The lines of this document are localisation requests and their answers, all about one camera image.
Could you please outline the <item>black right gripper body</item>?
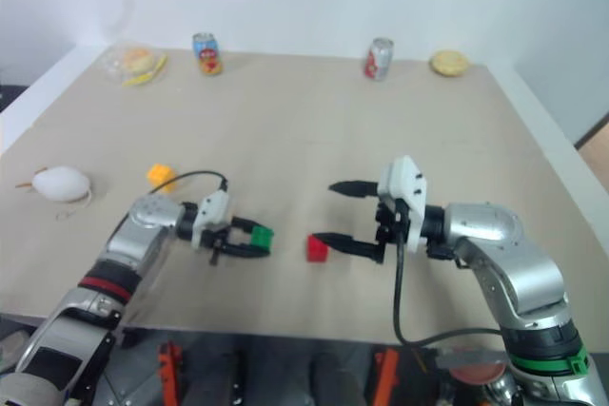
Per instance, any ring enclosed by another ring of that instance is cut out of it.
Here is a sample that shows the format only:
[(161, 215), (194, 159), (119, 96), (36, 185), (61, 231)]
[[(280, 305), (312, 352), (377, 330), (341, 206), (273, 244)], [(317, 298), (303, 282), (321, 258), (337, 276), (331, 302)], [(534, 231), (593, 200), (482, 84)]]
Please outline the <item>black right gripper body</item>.
[(375, 221), (378, 223), (375, 240), (378, 244), (397, 244), (398, 240), (406, 242), (410, 228), (409, 207), (402, 199), (391, 205), (379, 202)]

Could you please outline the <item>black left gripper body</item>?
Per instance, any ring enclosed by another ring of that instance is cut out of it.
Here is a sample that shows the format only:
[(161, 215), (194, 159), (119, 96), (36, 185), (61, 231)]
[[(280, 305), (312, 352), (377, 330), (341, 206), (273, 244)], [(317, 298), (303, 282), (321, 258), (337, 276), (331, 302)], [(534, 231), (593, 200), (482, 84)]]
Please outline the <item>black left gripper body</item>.
[(219, 228), (203, 230), (201, 247), (211, 251), (210, 266), (217, 266), (221, 255), (237, 256), (237, 246), (228, 242), (232, 228), (231, 223), (224, 223)]

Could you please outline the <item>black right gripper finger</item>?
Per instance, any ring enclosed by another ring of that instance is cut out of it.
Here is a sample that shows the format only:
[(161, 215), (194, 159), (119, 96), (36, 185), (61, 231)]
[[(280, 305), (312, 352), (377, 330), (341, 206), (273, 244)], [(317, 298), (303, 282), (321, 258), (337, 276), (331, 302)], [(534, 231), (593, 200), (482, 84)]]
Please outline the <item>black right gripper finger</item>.
[(369, 181), (341, 181), (331, 184), (328, 189), (340, 195), (351, 198), (367, 198), (378, 196), (378, 184)]
[(377, 264), (384, 260), (384, 245), (382, 243), (356, 241), (352, 236), (334, 232), (314, 233), (313, 237), (328, 248), (343, 254), (370, 259)]

